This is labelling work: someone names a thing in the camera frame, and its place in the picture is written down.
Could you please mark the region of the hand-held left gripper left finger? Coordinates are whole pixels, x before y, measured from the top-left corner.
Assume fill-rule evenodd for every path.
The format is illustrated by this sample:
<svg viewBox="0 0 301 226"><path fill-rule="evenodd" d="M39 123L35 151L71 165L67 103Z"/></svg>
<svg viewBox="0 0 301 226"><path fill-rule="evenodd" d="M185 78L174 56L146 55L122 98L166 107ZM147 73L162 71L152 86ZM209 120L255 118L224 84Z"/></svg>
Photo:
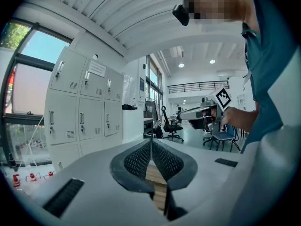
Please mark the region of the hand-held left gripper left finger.
<svg viewBox="0 0 301 226"><path fill-rule="evenodd" d="M122 187L135 193L154 193L154 186L146 182L151 160L151 141L146 139L117 154L110 163L112 177Z"/></svg>

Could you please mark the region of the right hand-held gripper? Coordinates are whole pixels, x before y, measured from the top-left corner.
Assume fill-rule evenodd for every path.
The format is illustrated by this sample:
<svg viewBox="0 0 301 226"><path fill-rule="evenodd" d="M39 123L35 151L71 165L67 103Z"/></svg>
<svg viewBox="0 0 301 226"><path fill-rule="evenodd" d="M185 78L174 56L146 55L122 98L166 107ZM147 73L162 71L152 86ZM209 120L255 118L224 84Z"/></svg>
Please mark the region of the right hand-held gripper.
<svg viewBox="0 0 301 226"><path fill-rule="evenodd" d="M219 87L202 98L199 107L181 112L181 119L188 121L193 129L219 132L223 113L230 103L231 98L225 87Z"/></svg>

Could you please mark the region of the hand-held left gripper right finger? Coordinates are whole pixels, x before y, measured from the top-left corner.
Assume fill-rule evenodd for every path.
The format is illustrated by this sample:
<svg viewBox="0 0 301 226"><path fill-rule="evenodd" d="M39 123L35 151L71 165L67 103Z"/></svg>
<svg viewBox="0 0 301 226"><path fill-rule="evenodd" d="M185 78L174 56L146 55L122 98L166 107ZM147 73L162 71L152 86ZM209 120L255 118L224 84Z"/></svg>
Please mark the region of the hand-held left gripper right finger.
<svg viewBox="0 0 301 226"><path fill-rule="evenodd" d="M194 179L198 165L188 154L154 139L152 141L152 159L166 181L166 202L164 215L170 221L187 213L175 203L172 192L186 188Z"/></svg>

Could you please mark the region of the white metal locker cabinet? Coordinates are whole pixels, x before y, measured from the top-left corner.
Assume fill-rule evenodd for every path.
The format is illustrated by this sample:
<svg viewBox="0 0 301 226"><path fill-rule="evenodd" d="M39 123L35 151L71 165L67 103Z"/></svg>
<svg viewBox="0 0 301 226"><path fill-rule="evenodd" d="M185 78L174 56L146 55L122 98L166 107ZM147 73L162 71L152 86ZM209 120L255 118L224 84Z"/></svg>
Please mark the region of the white metal locker cabinet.
<svg viewBox="0 0 301 226"><path fill-rule="evenodd" d="M65 47L50 77L44 125L47 148L56 171L89 153L122 143L124 77L108 67L104 78L89 73L91 60L99 63Z"/></svg>

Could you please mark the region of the person's right forearm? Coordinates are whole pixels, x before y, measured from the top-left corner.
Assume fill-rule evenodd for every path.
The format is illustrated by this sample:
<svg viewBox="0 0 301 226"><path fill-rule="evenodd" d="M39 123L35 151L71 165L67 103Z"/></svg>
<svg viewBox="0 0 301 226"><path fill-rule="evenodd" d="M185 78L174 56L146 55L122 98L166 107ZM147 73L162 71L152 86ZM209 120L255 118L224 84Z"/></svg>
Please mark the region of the person's right forearm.
<svg viewBox="0 0 301 226"><path fill-rule="evenodd" d="M252 126L259 114L259 110L255 111L242 111L237 108L231 107L228 110L228 124L235 127L242 129L246 132L250 132L252 129Z"/></svg>

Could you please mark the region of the person's right hand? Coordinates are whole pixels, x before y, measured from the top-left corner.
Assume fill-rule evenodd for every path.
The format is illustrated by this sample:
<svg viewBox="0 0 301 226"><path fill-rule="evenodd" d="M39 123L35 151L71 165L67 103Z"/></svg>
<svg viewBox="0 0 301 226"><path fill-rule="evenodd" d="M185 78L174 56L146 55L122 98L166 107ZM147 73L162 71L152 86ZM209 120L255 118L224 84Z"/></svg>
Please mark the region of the person's right hand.
<svg viewBox="0 0 301 226"><path fill-rule="evenodd" d="M226 131L226 125L230 121L231 114L232 114L232 107L228 107L223 113L223 117L222 117L222 121L221 121L221 130L222 131Z"/></svg>

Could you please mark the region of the blue chair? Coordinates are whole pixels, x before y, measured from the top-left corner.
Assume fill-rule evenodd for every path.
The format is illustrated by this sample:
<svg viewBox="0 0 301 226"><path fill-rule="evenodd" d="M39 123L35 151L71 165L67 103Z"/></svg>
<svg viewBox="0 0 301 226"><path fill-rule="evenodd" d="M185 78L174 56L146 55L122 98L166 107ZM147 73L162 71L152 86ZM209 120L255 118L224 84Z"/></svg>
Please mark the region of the blue chair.
<svg viewBox="0 0 301 226"><path fill-rule="evenodd" d="M224 150L224 145L226 141L231 143L230 146L230 153L232 152L233 145L238 149L240 152L241 149L237 143L239 140L237 129L230 125L225 125L226 130L221 130L220 132L212 133L212 142L210 144L210 149L212 149L213 143L216 143L216 151L219 150L220 145L222 145L222 151Z"/></svg>

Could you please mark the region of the black office chair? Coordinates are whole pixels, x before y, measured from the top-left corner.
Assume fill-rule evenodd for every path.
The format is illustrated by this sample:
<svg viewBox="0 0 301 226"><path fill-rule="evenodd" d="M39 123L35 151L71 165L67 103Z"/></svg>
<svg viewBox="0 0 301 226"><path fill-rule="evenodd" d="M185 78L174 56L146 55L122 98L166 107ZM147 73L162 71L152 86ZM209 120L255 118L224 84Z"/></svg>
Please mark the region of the black office chair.
<svg viewBox="0 0 301 226"><path fill-rule="evenodd" d="M164 126L163 129L166 133L169 133L168 136L166 137L162 137L163 139L171 139L171 141L173 141L174 138L181 140L182 142L184 142L184 140L177 135L177 131L180 131L183 129L183 127L178 125L178 122L170 122L167 115L166 115L166 107L163 105L161 107L161 111L163 112L164 115Z"/></svg>

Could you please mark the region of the black balcony railing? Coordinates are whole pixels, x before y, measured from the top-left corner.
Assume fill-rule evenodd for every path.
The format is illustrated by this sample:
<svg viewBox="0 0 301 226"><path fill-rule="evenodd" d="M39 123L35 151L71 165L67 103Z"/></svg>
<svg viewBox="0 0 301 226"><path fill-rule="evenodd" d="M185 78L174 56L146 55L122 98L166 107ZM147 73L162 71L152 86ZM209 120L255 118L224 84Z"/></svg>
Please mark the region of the black balcony railing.
<svg viewBox="0 0 301 226"><path fill-rule="evenodd" d="M204 81L169 85L168 93L172 94L191 91L216 90L219 87L225 87L225 89L230 89L228 81Z"/></svg>

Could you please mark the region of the tall office window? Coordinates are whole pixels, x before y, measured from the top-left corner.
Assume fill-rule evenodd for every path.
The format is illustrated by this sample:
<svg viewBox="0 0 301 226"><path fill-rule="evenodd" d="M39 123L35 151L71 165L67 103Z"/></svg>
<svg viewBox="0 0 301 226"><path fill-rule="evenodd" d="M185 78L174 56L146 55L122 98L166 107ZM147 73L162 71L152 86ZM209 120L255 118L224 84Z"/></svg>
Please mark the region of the tall office window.
<svg viewBox="0 0 301 226"><path fill-rule="evenodd" d="M146 56L145 66L146 84L145 96L159 106L163 105L162 73L159 71L151 55Z"/></svg>

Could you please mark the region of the white ceiling air unit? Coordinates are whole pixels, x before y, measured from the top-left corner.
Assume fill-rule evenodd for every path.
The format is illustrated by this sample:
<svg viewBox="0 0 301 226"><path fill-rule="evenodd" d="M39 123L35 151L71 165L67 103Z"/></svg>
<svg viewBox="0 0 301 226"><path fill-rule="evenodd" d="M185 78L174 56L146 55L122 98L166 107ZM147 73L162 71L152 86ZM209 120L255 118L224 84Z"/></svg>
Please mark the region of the white ceiling air unit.
<svg viewBox="0 0 301 226"><path fill-rule="evenodd" d="M171 54L171 57L173 57L173 58L177 58L177 57L184 58L184 56L185 56L182 46L170 48L170 54Z"/></svg>

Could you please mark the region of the person's teal shirt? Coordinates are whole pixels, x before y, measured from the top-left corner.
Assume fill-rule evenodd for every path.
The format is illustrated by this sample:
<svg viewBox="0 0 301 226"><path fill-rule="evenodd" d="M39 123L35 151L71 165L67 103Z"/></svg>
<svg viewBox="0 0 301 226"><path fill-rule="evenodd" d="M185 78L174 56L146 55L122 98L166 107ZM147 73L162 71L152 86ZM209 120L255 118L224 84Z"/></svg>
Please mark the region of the person's teal shirt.
<svg viewBox="0 0 301 226"><path fill-rule="evenodd" d="M253 1L259 31L256 32L244 23L241 34L246 40L247 68L251 73L253 98L259 103L259 114L243 149L283 126L268 90L286 68L297 48L289 24L273 1Z"/></svg>

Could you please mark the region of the white paper notice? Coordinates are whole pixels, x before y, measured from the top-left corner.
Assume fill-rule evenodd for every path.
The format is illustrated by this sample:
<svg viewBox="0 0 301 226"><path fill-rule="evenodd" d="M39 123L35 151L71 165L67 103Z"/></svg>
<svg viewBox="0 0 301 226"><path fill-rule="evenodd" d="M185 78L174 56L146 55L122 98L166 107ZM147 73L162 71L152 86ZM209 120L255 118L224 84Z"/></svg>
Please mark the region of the white paper notice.
<svg viewBox="0 0 301 226"><path fill-rule="evenodd" d="M89 67L88 67L88 72L104 78L105 72L106 72L106 67L91 60Z"/></svg>

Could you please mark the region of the large dark framed window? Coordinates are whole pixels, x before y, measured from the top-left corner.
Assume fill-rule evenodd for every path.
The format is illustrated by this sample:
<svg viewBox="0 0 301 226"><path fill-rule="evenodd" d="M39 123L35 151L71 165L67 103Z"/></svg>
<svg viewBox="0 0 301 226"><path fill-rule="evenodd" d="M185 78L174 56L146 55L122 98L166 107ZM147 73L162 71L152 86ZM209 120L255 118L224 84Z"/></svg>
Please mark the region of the large dark framed window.
<svg viewBox="0 0 301 226"><path fill-rule="evenodd" d="M0 162L51 162L44 106L54 64L71 39L39 23L11 19L0 32Z"/></svg>

